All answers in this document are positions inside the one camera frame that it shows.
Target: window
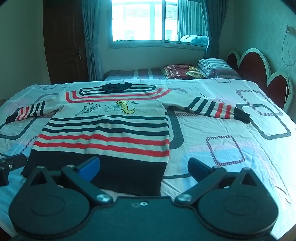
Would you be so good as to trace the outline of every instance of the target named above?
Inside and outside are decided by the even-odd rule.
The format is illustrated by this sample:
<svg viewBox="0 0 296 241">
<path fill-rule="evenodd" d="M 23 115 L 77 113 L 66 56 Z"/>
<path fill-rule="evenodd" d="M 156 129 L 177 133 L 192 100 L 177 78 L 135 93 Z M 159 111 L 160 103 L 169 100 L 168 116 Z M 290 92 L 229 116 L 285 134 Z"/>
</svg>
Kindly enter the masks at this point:
<svg viewBox="0 0 296 241">
<path fill-rule="evenodd" d="M 200 0 L 110 1 L 112 1 L 110 41 L 113 46 L 169 46 L 170 44 L 207 46 L 207 40 L 192 41 L 194 36 L 207 39 Z"/>
</svg>

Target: red stripe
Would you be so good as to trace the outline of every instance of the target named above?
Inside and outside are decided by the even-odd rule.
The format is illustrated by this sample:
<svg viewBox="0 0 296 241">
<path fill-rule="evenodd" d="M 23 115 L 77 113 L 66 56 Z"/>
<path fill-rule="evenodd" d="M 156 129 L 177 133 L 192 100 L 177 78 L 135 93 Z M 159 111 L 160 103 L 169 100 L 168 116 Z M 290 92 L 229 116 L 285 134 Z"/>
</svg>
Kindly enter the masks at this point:
<svg viewBox="0 0 296 241">
<path fill-rule="evenodd" d="M 20 114 L 19 114 L 18 117 L 17 117 L 17 121 L 20 120 L 20 117 L 22 116 L 23 113 L 24 113 L 24 108 L 21 108 L 21 109 L 20 109 Z"/>
<path fill-rule="evenodd" d="M 64 148 L 79 148 L 79 149 L 86 149 L 86 148 L 96 148 L 101 150 L 111 150 L 116 152 L 122 152 L 122 153 L 131 153 L 131 154 L 137 154 L 137 155 L 145 155 L 145 156 L 153 156 L 153 157 L 165 157 L 170 155 L 170 150 L 165 151 L 154 151 L 154 150 L 142 150 L 137 148 L 128 148 L 128 147 L 118 147 L 113 145 L 102 145 L 102 144 L 94 144 L 94 143 L 88 143 L 88 144 L 81 144 L 81 143 L 42 143 L 40 141 L 35 141 L 34 145 L 39 147 L 64 147 Z"/>
<path fill-rule="evenodd" d="M 76 93 L 74 93 L 76 91 L 73 91 L 72 92 L 72 97 L 74 99 L 77 99 L 78 97 L 77 96 L 74 96 L 74 94 L 76 95 Z M 150 99 L 158 99 L 166 94 L 168 94 L 169 92 L 171 92 L 171 90 L 166 90 L 165 92 L 163 92 L 162 94 L 160 95 L 156 95 L 156 96 L 152 96 L 152 97 L 147 97 L 147 98 L 119 98 L 119 99 L 96 99 L 96 100 L 70 100 L 70 96 L 69 96 L 69 92 L 66 92 L 66 100 L 69 102 L 69 103 L 85 103 L 85 102 L 101 102 L 101 101 L 118 101 L 118 100 L 150 100 Z"/>
<path fill-rule="evenodd" d="M 27 106 L 25 115 L 22 117 L 22 120 L 24 120 L 27 117 L 28 112 L 29 112 L 29 107 Z"/>
<path fill-rule="evenodd" d="M 78 100 L 78 99 L 93 99 L 93 98 L 104 98 L 104 97 L 109 98 L 109 97 L 122 97 L 122 96 L 124 96 L 124 97 L 127 97 L 127 96 L 147 96 L 147 95 L 158 94 L 162 90 L 163 90 L 163 88 L 158 88 L 157 91 L 149 92 L 149 93 L 146 93 L 146 94 L 125 94 L 125 95 L 108 95 L 108 96 L 106 96 L 106 95 L 97 95 L 97 96 L 83 96 L 83 97 L 80 97 L 80 98 L 76 95 L 76 91 L 73 91 L 73 98 Z"/>
<path fill-rule="evenodd" d="M 219 104 L 219 106 L 218 106 L 218 110 L 217 110 L 217 112 L 216 112 L 216 114 L 215 114 L 215 118 L 220 118 L 220 115 L 221 115 L 221 113 L 222 113 L 223 106 L 224 106 L 223 103 L 220 103 L 220 104 Z"/>
<path fill-rule="evenodd" d="M 230 119 L 230 109 L 231 109 L 231 105 L 227 105 L 225 119 Z"/>
<path fill-rule="evenodd" d="M 169 144 L 170 141 L 168 139 L 165 139 L 164 141 L 152 141 L 152 140 L 143 140 L 143 139 L 136 139 L 136 138 L 131 138 L 131 137 L 106 137 L 101 134 L 93 134 L 91 136 L 88 135 L 79 135 L 79 136 L 73 136 L 73 135 L 67 135 L 67 136 L 62 136 L 62 135 L 57 135 L 57 136 L 47 136 L 44 134 L 40 134 L 38 136 L 39 138 L 42 138 L 44 140 L 52 140 L 52 139 L 70 139 L 70 140 L 78 140 L 78 139 L 84 139 L 84 140 L 101 140 L 101 141 L 114 141 L 114 142 L 125 142 L 125 143 L 133 143 L 133 144 L 140 144 L 140 145 L 152 145 L 152 146 L 164 146 L 166 144 Z"/>
<path fill-rule="evenodd" d="M 20 114 L 15 118 L 15 121 L 18 121 Z"/>
</svg>

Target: curtain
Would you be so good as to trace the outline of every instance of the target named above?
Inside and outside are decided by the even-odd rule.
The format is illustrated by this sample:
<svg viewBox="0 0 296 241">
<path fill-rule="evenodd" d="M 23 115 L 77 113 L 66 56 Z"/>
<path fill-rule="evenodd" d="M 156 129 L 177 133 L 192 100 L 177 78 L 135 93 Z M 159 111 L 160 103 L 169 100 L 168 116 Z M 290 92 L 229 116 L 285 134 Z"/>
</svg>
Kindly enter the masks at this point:
<svg viewBox="0 0 296 241">
<path fill-rule="evenodd" d="M 98 49 L 100 1 L 82 0 L 87 66 L 90 81 L 101 80 L 103 78 Z"/>
<path fill-rule="evenodd" d="M 209 43 L 204 58 L 218 58 L 219 38 L 228 9 L 228 0 L 202 0 Z"/>
<path fill-rule="evenodd" d="M 199 2 L 178 0 L 177 22 L 177 41 L 185 35 L 207 36 L 202 5 Z"/>
</svg>

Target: bed sheet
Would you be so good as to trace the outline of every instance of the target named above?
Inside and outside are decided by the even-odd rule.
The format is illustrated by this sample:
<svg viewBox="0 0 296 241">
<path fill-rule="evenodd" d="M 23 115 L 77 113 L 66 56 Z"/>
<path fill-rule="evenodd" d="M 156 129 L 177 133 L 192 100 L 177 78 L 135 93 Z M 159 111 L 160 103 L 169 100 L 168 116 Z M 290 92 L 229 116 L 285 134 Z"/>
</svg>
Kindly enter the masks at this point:
<svg viewBox="0 0 296 241">
<path fill-rule="evenodd" d="M 0 108 L 0 123 L 4 123 L 6 117 L 16 108 L 46 99 L 50 95 L 124 82 L 153 84 L 198 94 L 210 100 L 234 105 L 251 116 L 251 123 L 244 124 L 237 120 L 168 110 L 170 159 L 161 185 L 162 196 L 174 198 L 197 183 L 187 170 L 187 162 L 191 157 L 209 166 L 221 165 L 233 172 L 250 167 L 278 204 L 280 215 L 272 231 L 274 237 L 280 238 L 296 223 L 296 125 L 255 83 L 231 79 L 133 79 L 56 86 L 34 85 L 18 93 Z M 0 155 L 10 156 L 23 152 L 28 157 L 36 136 L 49 117 L 37 118 L 31 125 L 32 120 L 24 120 L 21 124 L 15 123 L 9 130 L 0 126 Z M 0 226 L 10 235 L 15 235 L 15 231 L 8 217 L 8 207 L 25 181 L 20 172 L 21 169 L 13 171 L 9 175 L 10 185 L 0 188 Z M 119 195 L 112 191 L 108 193 L 114 198 Z"/>
<path fill-rule="evenodd" d="M 166 77 L 163 75 L 161 69 L 111 70 L 105 78 L 105 81 L 122 79 L 164 80 Z"/>
</svg>

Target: sweater sleeve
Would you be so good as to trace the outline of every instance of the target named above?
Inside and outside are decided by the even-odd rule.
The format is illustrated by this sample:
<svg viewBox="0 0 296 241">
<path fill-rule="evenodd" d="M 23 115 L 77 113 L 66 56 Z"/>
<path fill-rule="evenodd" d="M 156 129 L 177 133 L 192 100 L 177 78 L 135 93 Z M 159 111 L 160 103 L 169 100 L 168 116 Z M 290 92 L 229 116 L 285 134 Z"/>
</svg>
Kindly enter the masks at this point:
<svg viewBox="0 0 296 241">
<path fill-rule="evenodd" d="M 51 98 L 48 100 L 44 100 L 40 103 L 32 104 L 29 106 L 21 107 L 17 109 L 11 116 L 6 118 L 5 124 L 21 121 L 31 117 L 39 117 L 43 115 L 48 115 L 58 109 L 60 109 L 63 105 L 59 101 L 60 96 L 56 98 Z"/>
<path fill-rule="evenodd" d="M 166 95 L 159 98 L 165 108 L 175 106 L 186 112 L 222 119 L 236 119 L 250 123 L 250 115 L 228 104 L 193 96 L 177 90 L 166 90 Z"/>
</svg>

